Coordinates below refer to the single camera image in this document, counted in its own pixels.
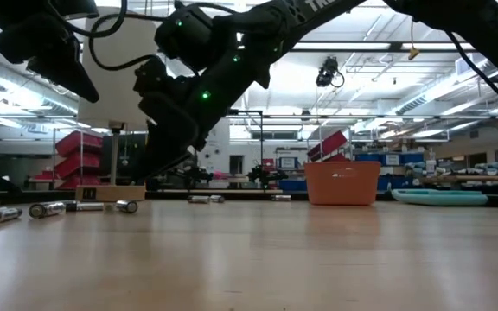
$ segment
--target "orange basket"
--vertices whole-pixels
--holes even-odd
[[[379,162],[305,163],[310,204],[367,206],[376,201]]]

